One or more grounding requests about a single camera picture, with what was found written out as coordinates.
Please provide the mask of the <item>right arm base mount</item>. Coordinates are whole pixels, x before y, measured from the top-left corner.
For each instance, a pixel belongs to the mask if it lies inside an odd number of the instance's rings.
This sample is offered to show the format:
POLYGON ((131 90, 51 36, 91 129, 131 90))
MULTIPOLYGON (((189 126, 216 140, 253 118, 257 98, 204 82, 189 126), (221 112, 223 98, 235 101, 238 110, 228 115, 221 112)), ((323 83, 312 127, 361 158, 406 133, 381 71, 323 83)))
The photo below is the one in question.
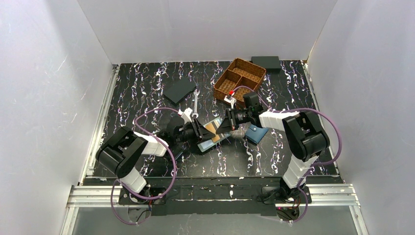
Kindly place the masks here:
POLYGON ((277 216, 283 222, 299 221, 308 210, 312 202, 308 187, 298 188, 263 187, 256 201, 267 205, 284 204, 277 207, 277 216))

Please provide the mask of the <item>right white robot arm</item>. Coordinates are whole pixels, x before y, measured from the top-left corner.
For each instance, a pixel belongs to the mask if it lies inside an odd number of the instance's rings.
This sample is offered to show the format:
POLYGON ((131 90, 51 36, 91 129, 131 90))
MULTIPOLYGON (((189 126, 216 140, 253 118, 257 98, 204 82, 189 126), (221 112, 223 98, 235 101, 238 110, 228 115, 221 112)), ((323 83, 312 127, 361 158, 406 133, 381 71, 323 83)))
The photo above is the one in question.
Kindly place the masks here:
POLYGON ((305 183, 305 174, 322 151, 330 145, 330 140, 312 110, 302 112, 276 113, 267 111, 255 92, 243 95, 245 108, 228 108, 216 133, 222 134, 237 130, 242 123, 251 123, 258 128, 283 131, 292 153, 288 169, 284 173, 280 188, 291 192, 305 183))

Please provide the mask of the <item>brown credit card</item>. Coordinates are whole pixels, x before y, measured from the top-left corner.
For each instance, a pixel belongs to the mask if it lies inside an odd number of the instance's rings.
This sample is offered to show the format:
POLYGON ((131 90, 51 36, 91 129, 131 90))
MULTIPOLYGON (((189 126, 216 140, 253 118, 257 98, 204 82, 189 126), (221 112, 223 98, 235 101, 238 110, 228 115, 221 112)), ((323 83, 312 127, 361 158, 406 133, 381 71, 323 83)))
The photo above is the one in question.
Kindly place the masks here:
POLYGON ((216 126, 213 123, 209 123, 206 125, 206 129, 210 132, 214 133, 214 137, 211 138, 213 143, 220 142, 221 139, 224 137, 224 134, 216 134, 216 126))

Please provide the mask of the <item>green card holder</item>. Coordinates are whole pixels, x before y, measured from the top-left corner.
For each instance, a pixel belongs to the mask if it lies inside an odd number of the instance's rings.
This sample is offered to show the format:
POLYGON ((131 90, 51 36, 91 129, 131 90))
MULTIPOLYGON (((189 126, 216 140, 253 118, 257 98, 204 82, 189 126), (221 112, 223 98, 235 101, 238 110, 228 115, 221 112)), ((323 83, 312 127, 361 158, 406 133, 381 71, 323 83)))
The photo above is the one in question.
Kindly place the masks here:
MULTIPOLYGON (((207 130, 209 130, 210 132, 215 134, 216 130, 218 129, 218 127, 220 126, 222 121, 223 121, 222 118, 217 117, 217 118, 211 120, 210 122, 206 123, 203 126, 207 130)), ((209 140, 206 140, 206 141, 202 141, 199 144, 197 144, 197 146, 198 146, 198 148, 201 152, 206 152, 211 147, 215 146, 217 143, 220 143, 222 140, 228 138, 229 136, 231 136, 230 132, 226 132, 226 133, 222 133, 222 134, 216 134, 213 138, 211 138, 209 140)))

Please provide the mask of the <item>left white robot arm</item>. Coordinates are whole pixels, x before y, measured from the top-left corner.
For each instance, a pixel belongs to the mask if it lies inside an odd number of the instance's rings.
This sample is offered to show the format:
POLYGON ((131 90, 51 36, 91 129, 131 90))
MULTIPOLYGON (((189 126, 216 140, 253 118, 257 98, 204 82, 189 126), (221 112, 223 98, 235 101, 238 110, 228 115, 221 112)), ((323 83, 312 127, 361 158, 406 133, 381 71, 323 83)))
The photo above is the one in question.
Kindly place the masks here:
POLYGON ((176 157, 182 152, 180 143, 199 144, 215 137, 213 131, 205 128, 196 118, 190 121, 180 116, 172 117, 166 128, 155 136, 142 135, 128 127, 120 127, 98 149, 95 158, 120 182, 134 193, 140 193, 147 185, 136 169, 136 163, 143 155, 163 157, 168 149, 176 157))

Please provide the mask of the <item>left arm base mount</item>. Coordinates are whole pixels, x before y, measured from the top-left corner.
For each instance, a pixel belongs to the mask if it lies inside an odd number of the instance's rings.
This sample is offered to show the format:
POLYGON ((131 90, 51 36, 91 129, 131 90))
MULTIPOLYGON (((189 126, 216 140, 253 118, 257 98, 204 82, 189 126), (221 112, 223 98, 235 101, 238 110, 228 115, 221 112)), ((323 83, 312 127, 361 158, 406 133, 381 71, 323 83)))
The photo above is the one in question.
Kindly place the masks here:
MULTIPOLYGON (((144 197, 160 196, 166 191, 166 188, 144 188, 139 194, 144 197)), ((120 205, 148 205, 149 200, 144 200, 136 197, 130 193, 126 188, 120 191, 118 203, 120 205)), ((166 203, 166 196, 152 200, 151 205, 164 205, 166 203)))

